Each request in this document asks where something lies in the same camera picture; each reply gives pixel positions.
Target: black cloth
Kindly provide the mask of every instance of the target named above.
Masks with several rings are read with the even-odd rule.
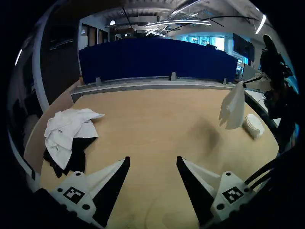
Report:
[[[60,168],[51,155],[49,154],[48,149],[45,150],[43,158],[50,163],[50,166],[53,167],[54,172],[57,178],[60,178],[62,174],[68,175],[69,171],[80,171],[85,172],[86,166],[86,156],[84,150],[96,139],[92,138],[74,138],[72,142],[72,154],[70,160],[65,169]]]

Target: folded white towel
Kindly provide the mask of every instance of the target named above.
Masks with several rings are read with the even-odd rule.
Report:
[[[260,120],[253,114],[248,114],[243,123],[243,127],[256,140],[263,135],[265,129]]]

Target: light fixture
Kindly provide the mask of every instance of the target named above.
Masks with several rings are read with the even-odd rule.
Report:
[[[159,27],[154,28],[153,30],[147,30],[146,36],[148,36],[149,34],[151,34],[151,33],[154,32],[154,31],[156,31],[157,29],[159,29]]]
[[[181,8],[178,8],[177,10],[175,10],[174,12],[171,13],[171,15],[176,15],[177,13],[181,12],[182,10],[185,10],[186,8],[190,7],[191,5],[199,2],[201,0],[193,0],[193,2],[191,4],[187,4],[186,6],[182,6]]]
[[[168,26],[165,26],[160,32],[163,32]]]
[[[165,35],[160,34],[160,33],[158,33],[158,32],[150,31],[150,33],[155,34],[155,35],[158,35],[158,36],[161,36],[161,37],[166,37]]]
[[[200,21],[200,20],[174,20],[174,21],[161,21],[156,23],[147,24],[144,27],[159,26],[159,25],[168,25],[168,24],[201,24],[210,26],[209,21]]]
[[[22,52],[22,49],[21,49],[21,50],[19,51],[19,53],[18,53],[18,56],[17,56],[16,62],[15,62],[15,66],[17,65],[17,62],[18,62],[18,60],[19,60],[19,57],[20,57],[21,52]]]
[[[257,28],[255,34],[258,34],[258,33],[260,32],[260,30],[262,29],[262,27],[263,27],[265,21],[266,21],[266,15],[263,15],[263,19],[262,19],[262,21],[260,22],[260,26]]]

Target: crumpled towel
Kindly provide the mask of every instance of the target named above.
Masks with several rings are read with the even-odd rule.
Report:
[[[103,117],[90,109],[59,111],[48,120],[44,136],[45,146],[54,160],[65,169],[72,154],[73,138],[98,137],[91,119]]]
[[[242,125],[245,110],[245,91],[239,82],[224,98],[219,114],[220,126],[226,122],[226,129],[236,129]]]
[[[260,138],[265,131],[260,120],[253,114],[248,114],[246,116],[243,127],[249,132],[254,140]]]

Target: desk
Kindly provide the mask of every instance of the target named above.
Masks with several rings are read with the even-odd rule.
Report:
[[[176,167],[180,155],[221,174],[248,178],[274,159],[278,145],[271,131],[254,141],[242,128],[219,127],[228,90],[153,89],[85,95],[73,108],[105,114],[94,120],[99,138],[86,149],[86,174],[130,156],[130,169],[108,221],[108,228],[198,228],[198,221]],[[245,115],[254,113],[245,105]],[[64,179],[43,162],[41,187],[52,190]]]

